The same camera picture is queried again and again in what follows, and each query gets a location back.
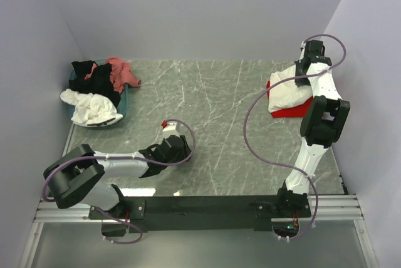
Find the cream white t-shirt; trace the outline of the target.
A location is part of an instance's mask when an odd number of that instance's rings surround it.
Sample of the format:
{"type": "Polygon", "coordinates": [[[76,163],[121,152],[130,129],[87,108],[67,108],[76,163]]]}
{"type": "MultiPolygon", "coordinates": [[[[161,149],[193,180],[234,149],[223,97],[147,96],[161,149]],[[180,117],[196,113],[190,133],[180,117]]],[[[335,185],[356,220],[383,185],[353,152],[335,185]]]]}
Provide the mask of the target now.
{"type": "MultiPolygon", "coordinates": [[[[295,76],[295,65],[282,71],[276,71],[271,74],[269,83],[276,83],[295,76]]],[[[313,96],[311,87],[297,86],[295,80],[286,81],[269,91],[268,110],[271,114],[279,110],[287,110],[296,106],[303,105],[313,96]]]]}

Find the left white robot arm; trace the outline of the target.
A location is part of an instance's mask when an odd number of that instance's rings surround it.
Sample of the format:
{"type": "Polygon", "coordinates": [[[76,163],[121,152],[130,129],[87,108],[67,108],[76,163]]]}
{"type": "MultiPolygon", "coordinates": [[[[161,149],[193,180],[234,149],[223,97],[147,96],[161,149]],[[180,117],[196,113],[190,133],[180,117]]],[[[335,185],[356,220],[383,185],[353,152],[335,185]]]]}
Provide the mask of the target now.
{"type": "Polygon", "coordinates": [[[153,177],[168,166],[188,161],[191,152],[183,135],[171,135],[131,154],[109,155],[82,144],[44,171],[42,198],[59,209],[86,204],[118,219],[128,210],[125,197],[117,185],[101,183],[102,178],[153,177]]]}

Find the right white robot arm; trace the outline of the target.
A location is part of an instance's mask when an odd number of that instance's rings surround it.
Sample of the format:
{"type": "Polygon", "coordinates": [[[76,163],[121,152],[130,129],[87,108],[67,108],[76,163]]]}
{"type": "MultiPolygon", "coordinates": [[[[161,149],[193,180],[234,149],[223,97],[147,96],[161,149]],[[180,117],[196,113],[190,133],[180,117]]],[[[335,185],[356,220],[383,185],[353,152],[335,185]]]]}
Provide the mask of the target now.
{"type": "Polygon", "coordinates": [[[313,99],[301,122],[301,149],[294,169],[275,201],[275,210],[282,217],[309,208],[312,176],[323,155],[338,141],[350,112],[350,102],[340,96],[335,86],[332,66],[322,41],[309,39],[302,44],[300,59],[295,62],[294,82],[297,86],[309,85],[313,99]]]}

